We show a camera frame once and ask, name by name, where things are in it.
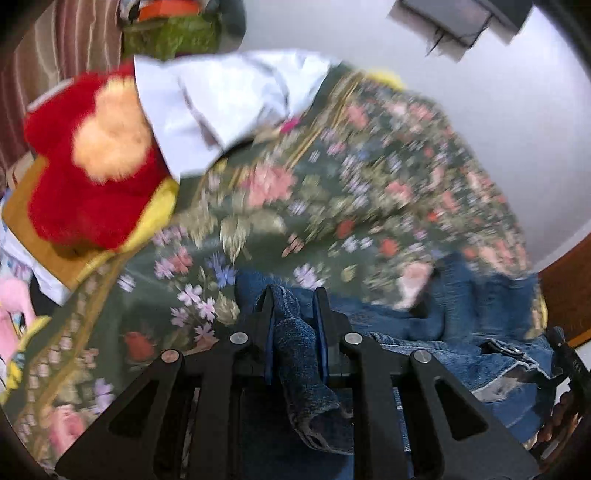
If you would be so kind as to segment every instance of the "white wall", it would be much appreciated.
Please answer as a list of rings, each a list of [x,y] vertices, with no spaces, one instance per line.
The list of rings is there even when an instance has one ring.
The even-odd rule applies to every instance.
[[[459,62],[389,12],[394,0],[245,0],[241,50],[305,48],[390,69],[443,105],[502,188],[538,266],[591,219],[591,82],[534,10],[509,45],[486,31]]]

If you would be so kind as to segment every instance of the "green plush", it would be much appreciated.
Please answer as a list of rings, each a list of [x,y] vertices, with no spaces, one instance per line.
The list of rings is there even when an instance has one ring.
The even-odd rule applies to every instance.
[[[220,35],[218,14],[137,22],[123,29],[123,57],[140,54],[169,60],[181,55],[215,53],[219,49]]]

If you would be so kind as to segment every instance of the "pink flower print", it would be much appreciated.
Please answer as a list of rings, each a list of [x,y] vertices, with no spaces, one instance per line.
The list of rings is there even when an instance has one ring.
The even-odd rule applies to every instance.
[[[164,232],[163,230],[156,232],[156,234],[152,237],[152,243],[157,247],[169,244],[170,237],[168,236],[168,232]]]
[[[282,134],[286,134],[291,132],[295,127],[297,127],[297,125],[300,123],[300,119],[299,118],[292,118],[291,120],[288,120],[287,122],[285,122],[282,126],[281,126],[281,130],[280,132]]]
[[[525,252],[525,248],[521,244],[517,244],[515,246],[515,251],[517,252],[517,261],[519,262],[519,267],[522,270],[526,270],[528,268],[528,261],[527,261],[527,253]]]
[[[482,187],[486,189],[489,189],[493,186],[492,180],[487,175],[483,175],[480,178],[480,182],[482,183]]]
[[[345,150],[345,144],[343,142],[333,143],[326,151],[328,155],[336,155]]]
[[[362,130],[367,127],[369,119],[362,106],[355,104],[349,105],[347,108],[347,114],[349,115],[349,121],[354,124],[357,129]]]
[[[478,175],[476,175],[473,171],[469,171],[466,174],[466,179],[468,180],[468,185],[472,189],[474,193],[479,193],[481,186],[480,180],[478,179]]]
[[[281,256],[283,258],[287,257],[290,253],[295,252],[295,253],[299,253],[301,252],[301,249],[304,248],[304,242],[302,241],[301,238],[299,238],[296,234],[292,234],[290,235],[290,237],[287,239],[287,243],[289,243],[289,245],[287,245],[287,247],[285,247],[285,249],[283,250],[283,253],[281,254]]]
[[[173,317],[170,319],[170,323],[176,325],[177,327],[182,327],[185,324],[185,321],[189,318],[189,311],[185,308],[171,308],[170,312],[173,314]]]
[[[504,240],[497,240],[495,242],[495,247],[496,251],[501,255],[501,258],[503,259],[505,265],[515,265],[515,259],[513,258],[513,254],[507,247],[507,243]]]
[[[407,114],[406,105],[402,102],[389,103],[386,106],[386,110],[395,116],[404,116]]]
[[[168,230],[168,235],[170,238],[175,238],[180,242],[184,236],[187,236],[187,229],[183,226],[175,225]]]
[[[212,324],[208,322],[203,326],[196,326],[195,333],[197,334],[195,337],[195,342],[199,342],[202,338],[213,338],[213,336],[216,334],[216,331],[212,330]]]
[[[93,370],[96,368],[95,357],[99,354],[98,348],[89,348],[88,350],[84,350],[82,352],[82,357],[84,357],[84,362],[86,364],[86,368],[89,370]]]
[[[426,120],[431,121],[433,120],[433,113],[429,108],[424,105],[419,105],[414,103],[410,106],[411,113],[416,117],[418,121]]]
[[[168,260],[172,263],[174,271],[182,275],[189,273],[189,267],[193,266],[193,257],[189,255],[185,247],[179,248],[176,255]]]
[[[49,441],[57,457],[72,446],[86,426],[82,416],[70,404],[56,407],[50,417]]]
[[[457,203],[456,199],[453,197],[452,193],[449,190],[446,190],[441,194],[441,201],[443,202],[443,206],[452,213],[457,213]]]
[[[431,270],[431,265],[422,262],[412,262],[404,267],[402,276],[396,282],[400,295],[402,295],[402,300],[396,305],[396,308],[409,309],[414,305],[418,294],[431,276]]]
[[[401,206],[410,203],[410,201],[413,199],[412,188],[398,181],[390,182],[386,187],[385,192],[397,199]]]
[[[283,167],[259,163],[243,185],[249,190],[248,205],[260,208],[276,200],[289,200],[295,183],[292,173]]]
[[[433,190],[436,189],[443,180],[444,173],[445,169],[441,165],[435,167],[431,172],[431,188]]]
[[[197,305],[197,308],[199,309],[199,316],[202,319],[207,319],[208,322],[213,322],[216,318],[215,304],[215,300],[211,297],[209,297],[207,301],[201,302],[199,305]]]
[[[193,303],[195,305],[201,304],[201,297],[203,289],[197,285],[193,287],[190,283],[185,285],[185,289],[177,295],[177,298],[182,301],[186,307],[190,307]]]
[[[165,258],[154,264],[154,275],[156,275],[156,278],[172,278],[174,277],[173,271],[174,265]]]
[[[507,270],[505,269],[504,265],[501,264],[501,262],[499,262],[499,257],[497,257],[496,252],[493,248],[480,247],[479,251],[480,257],[483,260],[486,260],[488,263],[490,263],[500,273],[507,273]]]

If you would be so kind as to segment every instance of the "orange box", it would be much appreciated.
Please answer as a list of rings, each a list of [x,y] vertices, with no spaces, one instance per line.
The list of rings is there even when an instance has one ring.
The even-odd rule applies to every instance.
[[[201,11],[201,5],[190,0],[160,0],[146,5],[139,11],[139,21],[161,17],[182,17]]]

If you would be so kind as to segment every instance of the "wooden board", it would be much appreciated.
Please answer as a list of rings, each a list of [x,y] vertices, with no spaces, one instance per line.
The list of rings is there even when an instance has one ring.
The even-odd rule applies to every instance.
[[[569,345],[591,339],[591,235],[540,272],[548,326],[564,329]]]

